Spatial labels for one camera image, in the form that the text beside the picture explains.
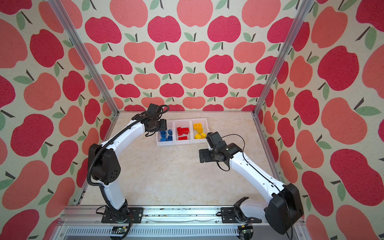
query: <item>wall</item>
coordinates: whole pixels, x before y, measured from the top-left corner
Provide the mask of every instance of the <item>wall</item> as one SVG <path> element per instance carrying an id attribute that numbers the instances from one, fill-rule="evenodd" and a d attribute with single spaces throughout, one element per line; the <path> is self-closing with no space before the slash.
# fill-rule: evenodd
<path id="1" fill-rule="evenodd" d="M 258 115 L 314 240 L 384 237 L 383 10 L 378 0 L 315 2 L 310 39 L 286 57 L 288 79 Z"/>
<path id="2" fill-rule="evenodd" d="M 121 111 L 149 103 L 253 110 L 299 6 L 288 0 L 76 4 L 84 23 L 78 33 L 101 51 L 96 67 L 113 80 L 110 94 Z M 308 38 L 309 29 L 302 34 Z"/>
<path id="3" fill-rule="evenodd" d="M 71 64 L 74 48 L 48 2 L 1 1 L 0 12 L 0 239 L 48 239 L 112 116 L 88 72 Z"/>

